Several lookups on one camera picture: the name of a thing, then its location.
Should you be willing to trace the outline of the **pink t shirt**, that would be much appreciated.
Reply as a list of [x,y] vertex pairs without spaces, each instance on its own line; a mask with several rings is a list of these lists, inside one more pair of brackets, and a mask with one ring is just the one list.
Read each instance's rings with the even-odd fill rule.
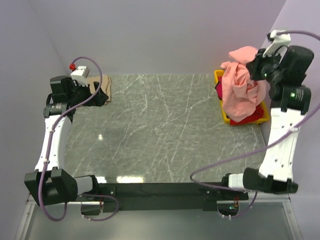
[[246,63],[251,62],[258,50],[253,46],[244,46],[228,53],[231,61],[223,62],[222,108],[226,115],[240,122],[252,115],[256,107],[264,101],[267,93],[265,80],[251,80]]

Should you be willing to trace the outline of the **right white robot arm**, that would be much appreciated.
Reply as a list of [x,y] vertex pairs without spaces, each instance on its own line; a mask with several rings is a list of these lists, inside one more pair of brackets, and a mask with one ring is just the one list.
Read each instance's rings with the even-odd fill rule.
[[290,45],[284,55],[274,50],[263,56],[258,51],[246,64],[252,80],[266,80],[270,85],[271,129],[262,164],[258,169],[246,168],[243,173],[227,174],[219,187],[222,198],[230,200],[237,190],[269,194],[294,194],[299,185],[293,181],[293,159],[300,132],[299,122],[309,111],[311,90],[302,83],[314,59],[314,52],[299,45]]

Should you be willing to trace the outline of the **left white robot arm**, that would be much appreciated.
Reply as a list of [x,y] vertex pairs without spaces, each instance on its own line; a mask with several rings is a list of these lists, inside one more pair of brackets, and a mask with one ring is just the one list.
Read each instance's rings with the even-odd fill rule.
[[64,170],[67,138],[73,123],[75,106],[101,107],[108,96],[101,89],[102,81],[93,82],[96,94],[90,86],[81,86],[70,76],[50,79],[51,93],[43,110],[45,135],[40,157],[34,171],[27,173],[24,184],[38,206],[73,202],[79,195],[88,201],[100,195],[94,175],[72,177]]

